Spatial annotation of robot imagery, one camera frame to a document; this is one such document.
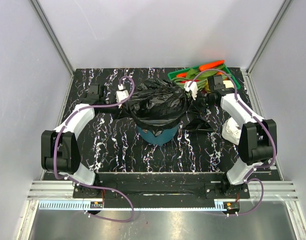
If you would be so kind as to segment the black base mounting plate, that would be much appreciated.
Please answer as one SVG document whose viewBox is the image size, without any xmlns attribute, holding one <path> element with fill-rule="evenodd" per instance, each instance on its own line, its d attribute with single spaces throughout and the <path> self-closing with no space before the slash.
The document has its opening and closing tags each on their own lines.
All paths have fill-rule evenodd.
<svg viewBox="0 0 306 240">
<path fill-rule="evenodd" d="M 229 193 L 222 193 L 224 173 L 193 172 L 103 172 L 96 175 L 95 184 L 105 191 L 83 186 L 73 190 L 75 199 L 96 199 L 103 197 L 105 208 L 128 208 L 129 203 L 116 189 L 124 193 L 138 209 L 207 208 L 215 200 L 225 202 L 250 199 L 247 185 L 235 187 Z"/>
</svg>

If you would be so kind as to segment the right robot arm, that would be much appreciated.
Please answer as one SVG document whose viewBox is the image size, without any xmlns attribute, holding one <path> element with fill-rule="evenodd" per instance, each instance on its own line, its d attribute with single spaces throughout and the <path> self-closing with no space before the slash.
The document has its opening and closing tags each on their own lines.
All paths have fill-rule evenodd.
<svg viewBox="0 0 306 240">
<path fill-rule="evenodd" d="M 241 128 L 238 144 L 238 159 L 225 174 L 220 186 L 221 194 L 232 198 L 240 186 L 247 182 L 248 177 L 257 169 L 270 168 L 277 155 L 277 125 L 272 119 L 264 119 L 255 113 L 241 99 L 234 80 L 229 76 L 233 87 L 227 88 L 220 75 L 207 79 L 210 103 L 219 103 Z"/>
</svg>

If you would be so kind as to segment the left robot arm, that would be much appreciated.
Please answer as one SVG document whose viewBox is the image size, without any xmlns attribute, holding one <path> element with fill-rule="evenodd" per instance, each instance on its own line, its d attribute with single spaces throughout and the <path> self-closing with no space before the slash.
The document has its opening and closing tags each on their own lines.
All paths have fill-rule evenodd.
<svg viewBox="0 0 306 240">
<path fill-rule="evenodd" d="M 41 167 L 53 172 L 59 180 L 69 178 L 84 185 L 84 192 L 91 198 L 100 195 L 102 186 L 95 181 L 96 174 L 81 162 L 77 140 L 82 130 L 99 113 L 115 114 L 134 93 L 123 84 L 118 85 L 116 101 L 110 103 L 104 96 L 105 87 L 91 84 L 87 93 L 77 102 L 73 112 L 55 129 L 41 135 Z"/>
</svg>

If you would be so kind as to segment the black trash bag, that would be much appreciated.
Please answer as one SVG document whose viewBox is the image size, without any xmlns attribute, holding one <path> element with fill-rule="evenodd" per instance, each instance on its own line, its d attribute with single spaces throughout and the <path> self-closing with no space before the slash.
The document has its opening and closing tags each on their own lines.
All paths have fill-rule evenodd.
<svg viewBox="0 0 306 240">
<path fill-rule="evenodd" d="M 141 82 L 125 104 L 127 118 L 155 136 L 178 125 L 190 106 L 185 91 L 169 79 Z"/>
</svg>

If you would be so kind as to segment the green plastic vegetable tray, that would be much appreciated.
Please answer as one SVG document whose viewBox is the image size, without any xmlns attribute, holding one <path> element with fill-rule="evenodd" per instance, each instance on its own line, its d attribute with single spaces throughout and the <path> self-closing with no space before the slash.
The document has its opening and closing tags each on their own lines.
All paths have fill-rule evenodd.
<svg viewBox="0 0 306 240">
<path fill-rule="evenodd" d="M 221 66 L 218 66 L 218 67 L 214 68 L 214 69 L 219 69 L 221 71 L 226 72 L 233 79 L 237 89 L 239 90 L 241 88 L 241 85 L 238 83 L 238 81 L 236 80 L 234 75 L 230 72 L 230 70 L 225 65 L 225 63 Z M 181 70 L 176 70 L 176 71 L 168 73 L 167 76 L 172 76 L 173 77 L 173 76 L 177 76 L 180 73 L 187 73 L 186 77 L 189 77 L 189 75 L 194 75 L 194 74 L 198 75 L 200 73 L 199 66 L 193 66 L 193 67 L 190 67 L 190 68 L 184 68 L 184 69 L 181 69 Z M 228 81 L 230 84 L 232 83 L 225 75 L 223 75 L 221 72 L 217 72 L 217 71 L 204 72 L 202 75 L 200 75 L 200 77 L 210 77 L 210 76 L 213 76 L 213 75 L 220 75 L 220 76 L 222 76 L 224 81 Z M 199 90 L 209 91 L 209 87 L 208 87 L 207 82 L 206 82 L 205 88 L 199 89 Z"/>
</svg>

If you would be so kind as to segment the green long beans bundle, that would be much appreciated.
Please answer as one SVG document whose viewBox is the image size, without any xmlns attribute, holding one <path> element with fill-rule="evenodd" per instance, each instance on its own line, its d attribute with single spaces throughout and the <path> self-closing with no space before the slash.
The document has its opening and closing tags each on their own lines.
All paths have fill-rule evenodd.
<svg viewBox="0 0 306 240">
<path fill-rule="evenodd" d="M 178 86 L 180 86 L 181 88 L 184 87 L 185 83 L 190 83 L 195 77 L 197 76 L 197 74 L 189 74 L 188 77 L 187 76 L 183 76 L 180 74 L 180 76 L 169 76 L 168 78 L 175 82 Z M 197 84 L 197 88 L 203 89 L 205 88 L 206 84 L 207 84 L 207 77 L 206 76 L 199 76 L 198 78 L 195 79 L 195 82 Z"/>
</svg>

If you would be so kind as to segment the small orange carrot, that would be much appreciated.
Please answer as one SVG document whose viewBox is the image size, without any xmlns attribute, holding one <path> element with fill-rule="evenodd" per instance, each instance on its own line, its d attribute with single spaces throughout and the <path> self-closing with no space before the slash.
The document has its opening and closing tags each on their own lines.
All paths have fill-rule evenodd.
<svg viewBox="0 0 306 240">
<path fill-rule="evenodd" d="M 179 74 L 176 75 L 177 78 L 185 78 L 186 76 L 187 76 L 186 72 L 179 73 Z"/>
</svg>

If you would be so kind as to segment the teal plastic trash bin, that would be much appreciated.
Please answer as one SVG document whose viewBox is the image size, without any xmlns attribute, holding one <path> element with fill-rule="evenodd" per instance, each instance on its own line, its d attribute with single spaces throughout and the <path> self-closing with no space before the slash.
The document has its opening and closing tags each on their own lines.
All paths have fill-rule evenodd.
<svg viewBox="0 0 306 240">
<path fill-rule="evenodd" d="M 151 131 L 136 127 L 138 133 L 144 141 L 152 145 L 162 146 L 170 142 L 178 132 L 179 125 L 173 128 L 164 129 L 159 135 L 154 135 Z"/>
</svg>

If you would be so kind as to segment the small black bag roll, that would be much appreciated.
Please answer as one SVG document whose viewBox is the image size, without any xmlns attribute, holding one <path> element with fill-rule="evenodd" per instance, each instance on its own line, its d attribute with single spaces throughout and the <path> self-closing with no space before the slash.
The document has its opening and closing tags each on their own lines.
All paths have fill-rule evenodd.
<svg viewBox="0 0 306 240">
<path fill-rule="evenodd" d="M 214 131 L 208 122 L 200 118 L 194 118 L 182 129 L 190 133 L 199 133 L 199 134 L 212 133 Z"/>
</svg>

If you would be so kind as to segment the large orange carrot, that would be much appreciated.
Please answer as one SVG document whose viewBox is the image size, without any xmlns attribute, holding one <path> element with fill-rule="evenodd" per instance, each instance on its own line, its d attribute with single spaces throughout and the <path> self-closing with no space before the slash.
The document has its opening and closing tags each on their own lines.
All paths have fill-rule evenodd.
<svg viewBox="0 0 306 240">
<path fill-rule="evenodd" d="M 217 60 L 217 61 L 214 61 L 214 62 L 209 62 L 209 63 L 206 63 L 206 64 L 203 64 L 203 65 L 200 65 L 198 67 L 199 71 L 202 72 L 202 71 L 205 71 L 205 70 L 208 70 L 208 69 L 213 69 L 213 68 L 216 68 L 218 66 L 221 66 L 225 63 L 224 60 Z"/>
</svg>

